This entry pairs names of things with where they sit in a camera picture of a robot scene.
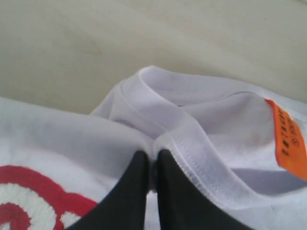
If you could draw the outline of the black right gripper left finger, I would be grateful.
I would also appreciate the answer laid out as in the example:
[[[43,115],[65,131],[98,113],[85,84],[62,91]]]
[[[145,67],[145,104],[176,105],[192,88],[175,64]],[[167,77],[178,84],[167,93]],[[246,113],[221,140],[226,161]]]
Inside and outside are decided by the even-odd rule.
[[[121,179],[110,193],[89,213],[66,229],[144,229],[148,179],[148,156],[143,151],[137,151]]]

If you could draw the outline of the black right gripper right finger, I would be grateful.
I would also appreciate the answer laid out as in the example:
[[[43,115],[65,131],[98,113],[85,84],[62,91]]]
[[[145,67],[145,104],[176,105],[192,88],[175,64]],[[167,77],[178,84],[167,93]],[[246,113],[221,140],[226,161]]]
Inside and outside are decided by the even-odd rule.
[[[156,161],[159,221],[162,230],[241,230],[232,218],[192,184],[169,150]]]

